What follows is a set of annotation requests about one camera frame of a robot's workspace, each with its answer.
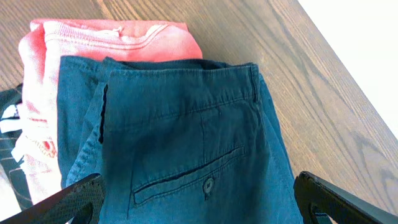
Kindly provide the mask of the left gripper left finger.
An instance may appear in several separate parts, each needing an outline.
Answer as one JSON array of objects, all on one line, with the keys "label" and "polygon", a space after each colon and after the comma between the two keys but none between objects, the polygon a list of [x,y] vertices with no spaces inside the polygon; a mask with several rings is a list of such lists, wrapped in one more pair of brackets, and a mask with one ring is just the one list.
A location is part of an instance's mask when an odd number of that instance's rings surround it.
[{"label": "left gripper left finger", "polygon": [[1,224],[97,224],[104,198],[103,177],[90,174]]}]

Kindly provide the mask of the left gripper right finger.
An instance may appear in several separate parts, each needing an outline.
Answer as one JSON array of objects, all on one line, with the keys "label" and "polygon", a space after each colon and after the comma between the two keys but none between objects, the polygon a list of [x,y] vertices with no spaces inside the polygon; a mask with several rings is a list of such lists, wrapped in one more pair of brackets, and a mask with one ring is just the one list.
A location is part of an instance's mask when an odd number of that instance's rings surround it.
[{"label": "left gripper right finger", "polygon": [[294,195],[304,223],[397,223],[397,216],[308,171],[295,178]]}]

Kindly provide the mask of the navy blue shorts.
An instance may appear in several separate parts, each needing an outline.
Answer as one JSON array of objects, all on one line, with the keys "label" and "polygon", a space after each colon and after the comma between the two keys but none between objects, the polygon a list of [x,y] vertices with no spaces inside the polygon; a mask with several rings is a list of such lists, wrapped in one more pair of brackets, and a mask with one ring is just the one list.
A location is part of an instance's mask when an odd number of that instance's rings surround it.
[{"label": "navy blue shorts", "polygon": [[62,186],[101,174],[101,223],[302,222],[254,63],[63,56],[57,121]]}]

